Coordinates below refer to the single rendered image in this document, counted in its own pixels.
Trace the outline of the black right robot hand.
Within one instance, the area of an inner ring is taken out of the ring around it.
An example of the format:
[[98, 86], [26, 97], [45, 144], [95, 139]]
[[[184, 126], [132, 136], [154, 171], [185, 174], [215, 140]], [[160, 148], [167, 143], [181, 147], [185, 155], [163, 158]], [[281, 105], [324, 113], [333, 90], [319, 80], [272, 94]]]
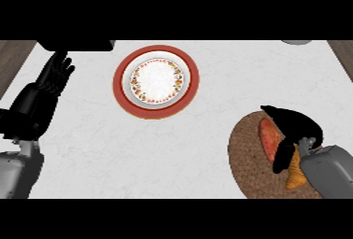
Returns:
[[274, 173], [280, 174], [281, 171], [290, 167], [296, 145], [305, 137], [308, 139], [317, 139], [312, 146], [314, 149], [322, 146], [322, 127], [318, 122], [299, 111], [271, 105], [263, 105], [260, 108], [272, 118], [284, 134], [274, 162]]

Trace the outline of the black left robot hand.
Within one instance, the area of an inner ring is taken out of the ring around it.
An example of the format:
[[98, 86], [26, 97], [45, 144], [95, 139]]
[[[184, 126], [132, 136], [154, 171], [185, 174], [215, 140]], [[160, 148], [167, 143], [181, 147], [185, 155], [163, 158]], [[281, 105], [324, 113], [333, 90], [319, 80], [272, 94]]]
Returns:
[[37, 80], [18, 93], [11, 108], [0, 108], [0, 134], [5, 139], [36, 141], [42, 137], [52, 123], [58, 99], [73, 71], [68, 52], [58, 51]]

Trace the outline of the red rimmed floral plate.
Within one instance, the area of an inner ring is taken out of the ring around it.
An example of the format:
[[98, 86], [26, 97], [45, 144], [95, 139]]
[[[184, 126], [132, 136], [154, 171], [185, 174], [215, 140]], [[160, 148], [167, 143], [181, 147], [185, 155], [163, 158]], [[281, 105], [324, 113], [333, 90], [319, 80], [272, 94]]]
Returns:
[[198, 83], [198, 66], [187, 52], [153, 45], [138, 49], [116, 69], [114, 98], [133, 116], [164, 119], [192, 103]]

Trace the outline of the black appliance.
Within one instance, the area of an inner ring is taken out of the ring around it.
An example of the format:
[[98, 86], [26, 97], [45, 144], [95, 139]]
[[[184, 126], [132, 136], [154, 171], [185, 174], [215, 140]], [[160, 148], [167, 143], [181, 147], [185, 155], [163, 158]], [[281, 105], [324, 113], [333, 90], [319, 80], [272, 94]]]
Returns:
[[111, 51], [114, 40], [39, 40], [48, 51]]

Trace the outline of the brown woven round placemat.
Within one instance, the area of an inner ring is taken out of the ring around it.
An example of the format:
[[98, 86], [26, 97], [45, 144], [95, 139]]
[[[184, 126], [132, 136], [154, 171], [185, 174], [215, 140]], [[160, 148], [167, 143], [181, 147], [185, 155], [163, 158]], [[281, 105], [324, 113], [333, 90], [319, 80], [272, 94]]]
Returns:
[[272, 119], [263, 111], [244, 116], [229, 138], [229, 165], [240, 190], [250, 199], [321, 199], [309, 183], [294, 190], [286, 189], [288, 172], [274, 173], [262, 148], [262, 119]]

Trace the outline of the grey round object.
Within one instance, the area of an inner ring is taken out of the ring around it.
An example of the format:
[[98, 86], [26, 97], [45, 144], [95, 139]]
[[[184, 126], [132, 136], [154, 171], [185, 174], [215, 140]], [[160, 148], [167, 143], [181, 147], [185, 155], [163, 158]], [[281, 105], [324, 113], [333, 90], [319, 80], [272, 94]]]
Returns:
[[287, 43], [288, 45], [306, 45], [308, 43], [312, 42], [312, 40], [283, 40], [284, 43]]

